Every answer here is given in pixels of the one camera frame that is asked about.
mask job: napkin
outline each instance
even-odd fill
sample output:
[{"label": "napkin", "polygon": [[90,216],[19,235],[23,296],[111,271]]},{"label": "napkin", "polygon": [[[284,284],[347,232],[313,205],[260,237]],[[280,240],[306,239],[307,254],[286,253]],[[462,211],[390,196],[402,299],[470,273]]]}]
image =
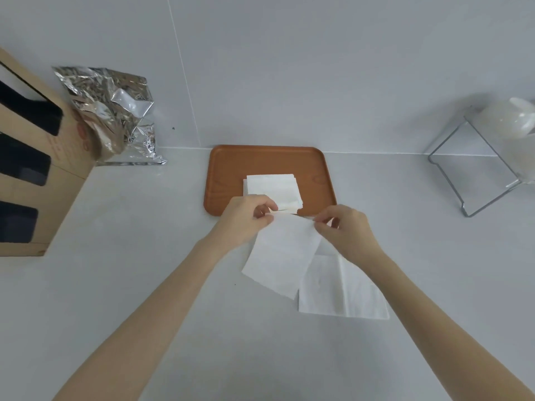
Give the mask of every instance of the napkin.
[{"label": "napkin", "polygon": [[311,220],[284,213],[273,216],[274,221],[258,233],[242,273],[294,299],[322,237]]},{"label": "napkin", "polygon": [[299,312],[389,319],[383,293],[342,256],[316,255],[299,288]]},{"label": "napkin", "polygon": [[279,211],[297,213],[303,208],[297,180],[293,174],[250,175],[244,180],[244,195],[264,194],[277,203]]}]

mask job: bare skin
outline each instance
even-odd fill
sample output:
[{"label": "bare skin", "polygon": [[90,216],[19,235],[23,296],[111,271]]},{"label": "bare skin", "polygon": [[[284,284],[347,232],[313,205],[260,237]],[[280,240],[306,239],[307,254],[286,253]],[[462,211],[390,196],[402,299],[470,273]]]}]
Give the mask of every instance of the bare skin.
[{"label": "bare skin", "polygon": [[[78,368],[55,401],[136,400],[218,261],[273,221],[265,195],[234,197],[185,260]],[[330,219],[333,226],[326,225]],[[535,400],[533,393],[433,303],[381,249],[366,216],[332,206],[316,229],[382,290],[455,400]]]}]

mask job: person's left hand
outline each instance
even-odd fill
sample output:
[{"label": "person's left hand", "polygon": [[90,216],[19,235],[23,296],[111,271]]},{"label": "person's left hand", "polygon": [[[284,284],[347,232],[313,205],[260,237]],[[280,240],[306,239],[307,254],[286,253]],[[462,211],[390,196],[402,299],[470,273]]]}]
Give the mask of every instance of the person's left hand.
[{"label": "person's left hand", "polygon": [[266,195],[233,197],[206,240],[227,253],[273,222],[270,209],[276,211],[277,204]]}]

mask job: foil bag seal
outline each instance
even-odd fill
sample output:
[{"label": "foil bag seal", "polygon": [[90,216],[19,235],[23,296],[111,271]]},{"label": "foil bag seal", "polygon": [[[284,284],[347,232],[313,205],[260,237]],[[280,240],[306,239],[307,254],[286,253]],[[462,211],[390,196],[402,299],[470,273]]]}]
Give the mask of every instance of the foil bag seal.
[{"label": "foil bag seal", "polygon": [[98,165],[163,165],[156,153],[147,79],[106,68],[54,67],[101,145]]}]

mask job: brown tray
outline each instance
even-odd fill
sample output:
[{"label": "brown tray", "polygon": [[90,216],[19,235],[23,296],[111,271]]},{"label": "brown tray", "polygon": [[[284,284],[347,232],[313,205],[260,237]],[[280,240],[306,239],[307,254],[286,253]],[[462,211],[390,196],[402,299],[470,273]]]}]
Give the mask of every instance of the brown tray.
[{"label": "brown tray", "polygon": [[303,208],[298,215],[312,216],[336,204],[323,153],[316,148],[293,146],[219,145],[210,153],[204,209],[219,216],[232,197],[244,192],[244,179],[253,174],[293,174]]}]

